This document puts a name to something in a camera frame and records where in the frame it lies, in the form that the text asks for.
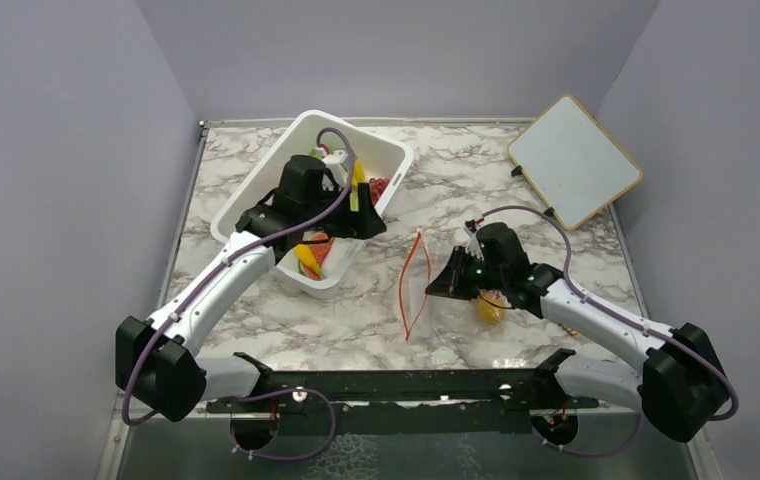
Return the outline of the clear zip top bag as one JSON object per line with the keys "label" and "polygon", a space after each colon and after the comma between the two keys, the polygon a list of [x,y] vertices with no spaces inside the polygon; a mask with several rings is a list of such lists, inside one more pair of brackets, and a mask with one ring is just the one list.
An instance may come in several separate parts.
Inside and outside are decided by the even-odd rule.
{"label": "clear zip top bag", "polygon": [[425,228],[415,231],[396,283],[397,316],[408,343],[444,334],[474,335],[503,323],[509,303],[498,290],[475,290],[455,270],[455,245]]}

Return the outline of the white plastic bin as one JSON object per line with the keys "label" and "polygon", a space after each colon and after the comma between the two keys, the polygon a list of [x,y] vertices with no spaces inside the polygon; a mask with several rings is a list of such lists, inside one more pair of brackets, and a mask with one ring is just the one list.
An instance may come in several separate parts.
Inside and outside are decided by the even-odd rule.
{"label": "white plastic bin", "polygon": [[[215,214],[210,224],[213,237],[221,243],[226,242],[235,231],[240,214],[278,185],[283,166],[292,155],[308,153],[316,147],[318,132],[325,127],[339,130],[349,140],[367,179],[388,181],[375,205],[376,211],[382,215],[413,164],[413,149],[399,140],[371,133],[327,112],[307,110],[286,128]],[[318,280],[299,271],[299,260],[293,253],[288,253],[278,263],[273,275],[285,286],[300,289],[314,298],[331,299],[364,246],[362,240],[334,240],[330,253],[321,264],[322,276]]]}

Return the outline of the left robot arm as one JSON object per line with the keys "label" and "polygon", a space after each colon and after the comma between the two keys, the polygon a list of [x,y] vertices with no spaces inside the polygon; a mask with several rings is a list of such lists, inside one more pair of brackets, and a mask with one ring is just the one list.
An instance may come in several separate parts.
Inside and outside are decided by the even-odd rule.
{"label": "left robot arm", "polygon": [[279,184],[239,217],[207,270],[147,319],[124,319],[115,332],[115,380],[121,416],[136,426],[159,414],[185,418],[203,400],[207,374],[195,360],[236,300],[304,240],[308,231],[367,240],[386,230],[370,186],[357,182],[357,157],[335,162],[294,155]]}

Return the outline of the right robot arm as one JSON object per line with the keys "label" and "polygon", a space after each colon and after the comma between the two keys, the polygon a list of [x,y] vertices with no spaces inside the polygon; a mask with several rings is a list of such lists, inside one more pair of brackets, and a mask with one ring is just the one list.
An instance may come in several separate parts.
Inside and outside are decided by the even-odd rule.
{"label": "right robot arm", "polygon": [[504,223],[488,224],[454,247],[425,293],[455,300],[497,293],[510,308],[576,330],[618,357],[612,364],[568,352],[554,361],[532,383],[545,406],[569,397],[602,400],[640,412],[678,442],[738,410],[738,396],[705,331],[637,316],[579,287],[566,270],[530,261]]}

